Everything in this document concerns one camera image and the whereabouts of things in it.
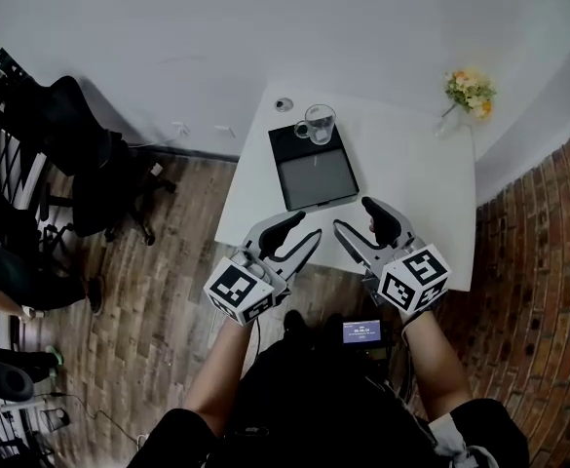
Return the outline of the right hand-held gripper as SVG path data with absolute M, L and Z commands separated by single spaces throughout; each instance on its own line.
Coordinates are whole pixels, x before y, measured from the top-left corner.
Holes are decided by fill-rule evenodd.
M 349 223 L 335 219 L 333 233 L 355 263 L 370 273 L 363 284 L 377 306 L 392 305 L 402 316 L 428 308 L 447 291 L 452 270 L 435 245 L 424 247 L 410 221 L 376 198 L 364 196 L 361 204 L 371 217 L 370 243 Z M 417 250 L 394 259 L 395 250 Z

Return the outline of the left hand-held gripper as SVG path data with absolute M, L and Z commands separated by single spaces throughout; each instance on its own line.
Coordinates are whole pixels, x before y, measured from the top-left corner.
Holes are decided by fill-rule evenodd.
M 252 226 L 243 241 L 245 250 L 223 257 L 206 281 L 204 293 L 211 304 L 240 326 L 279 305 L 280 296 L 287 293 L 286 281 L 302 269 L 322 238 L 322 230 L 317 229 L 285 256 L 273 256 L 305 215 L 285 212 Z M 270 267 L 261 261 L 266 257 Z

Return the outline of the black tray box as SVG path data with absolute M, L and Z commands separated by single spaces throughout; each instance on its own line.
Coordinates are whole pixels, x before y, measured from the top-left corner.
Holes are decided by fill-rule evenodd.
M 337 128 L 325 145 L 297 136 L 292 125 L 268 135 L 289 211 L 337 206 L 357 198 L 360 188 Z

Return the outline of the clear glass cup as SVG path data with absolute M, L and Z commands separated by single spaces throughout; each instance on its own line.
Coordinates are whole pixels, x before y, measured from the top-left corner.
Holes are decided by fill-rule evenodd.
M 294 126 L 293 132 L 315 145 L 326 145 L 332 138 L 335 121 L 336 113 L 330 106 L 314 104 L 306 110 L 304 119 Z

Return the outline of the person's left forearm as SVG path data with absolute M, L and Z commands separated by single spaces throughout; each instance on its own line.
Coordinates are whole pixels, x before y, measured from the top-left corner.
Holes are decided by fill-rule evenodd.
M 183 407 L 200 416 L 216 436 L 225 430 L 234 405 L 253 327 L 227 320 L 185 394 Z

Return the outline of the person's right forearm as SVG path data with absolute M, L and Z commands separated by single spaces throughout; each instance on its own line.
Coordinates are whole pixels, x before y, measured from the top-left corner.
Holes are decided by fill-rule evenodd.
M 405 326 L 419 395 L 430 421 L 473 398 L 465 369 L 432 311 L 421 312 Z

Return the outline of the white table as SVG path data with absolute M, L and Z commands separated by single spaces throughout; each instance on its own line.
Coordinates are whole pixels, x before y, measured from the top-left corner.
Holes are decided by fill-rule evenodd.
M 293 108 L 278 112 L 278 98 Z M 437 247 L 449 264 L 451 290 L 471 287 L 475 253 L 475 156 L 471 132 L 435 135 L 437 116 L 379 101 L 271 83 L 263 92 L 215 233 L 218 243 L 239 246 L 257 222 L 285 211 L 268 132 L 293 125 L 308 107 L 326 104 L 362 196 L 405 215 L 415 233 Z

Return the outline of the small black screen device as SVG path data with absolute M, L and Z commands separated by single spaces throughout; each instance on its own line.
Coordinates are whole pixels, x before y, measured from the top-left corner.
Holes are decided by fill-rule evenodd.
M 380 347 L 385 343 L 385 335 L 385 325 L 379 319 L 342 324 L 342 342 L 347 346 Z

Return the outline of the person's black clothing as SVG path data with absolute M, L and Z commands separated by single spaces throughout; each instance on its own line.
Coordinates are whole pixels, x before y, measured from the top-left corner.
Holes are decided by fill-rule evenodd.
M 128 468 L 449 468 L 430 421 L 371 377 L 340 342 L 331 316 L 313 333 L 300 313 L 244 367 L 225 430 L 195 412 L 168 411 Z M 487 468 L 528 468 L 524 434 L 505 407 L 474 397 L 449 413 Z

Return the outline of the yellow flowers in glass vase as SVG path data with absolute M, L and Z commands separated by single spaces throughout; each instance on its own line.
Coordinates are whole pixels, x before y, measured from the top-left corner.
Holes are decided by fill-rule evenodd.
M 477 69 L 446 73 L 443 91 L 449 104 L 438 118 L 437 137 L 452 135 L 461 125 L 463 115 L 475 122 L 487 121 L 492 115 L 496 90 L 492 80 Z

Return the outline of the white cloth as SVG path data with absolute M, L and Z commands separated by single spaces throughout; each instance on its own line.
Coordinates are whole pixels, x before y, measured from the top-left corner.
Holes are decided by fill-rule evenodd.
M 432 421 L 429 427 L 435 439 L 435 454 L 447 460 L 449 468 L 487 468 L 478 454 L 467 447 L 449 413 Z

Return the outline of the black office chair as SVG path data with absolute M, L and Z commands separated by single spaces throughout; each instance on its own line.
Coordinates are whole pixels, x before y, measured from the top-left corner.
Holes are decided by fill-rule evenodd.
M 173 193 L 176 184 L 152 174 L 120 133 L 103 128 L 85 96 L 70 76 L 44 87 L 27 76 L 9 91 L 4 116 L 13 134 L 43 153 L 72 178 L 68 198 L 45 190 L 43 209 L 69 208 L 72 227 L 84 238 L 102 232 L 115 239 L 115 230 L 131 217 L 151 246 L 155 235 L 146 224 L 143 207 L 158 189 Z

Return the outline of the small black mesh basket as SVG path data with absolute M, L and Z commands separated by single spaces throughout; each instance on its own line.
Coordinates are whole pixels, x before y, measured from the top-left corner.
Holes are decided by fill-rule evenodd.
M 62 408 L 42 409 L 39 415 L 43 425 L 49 432 L 55 432 L 70 425 L 68 412 Z

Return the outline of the black round seat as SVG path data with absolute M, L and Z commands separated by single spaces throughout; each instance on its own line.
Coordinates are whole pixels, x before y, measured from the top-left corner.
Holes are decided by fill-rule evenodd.
M 9 402 L 26 402 L 34 395 L 31 377 L 20 368 L 0 363 L 0 399 Z

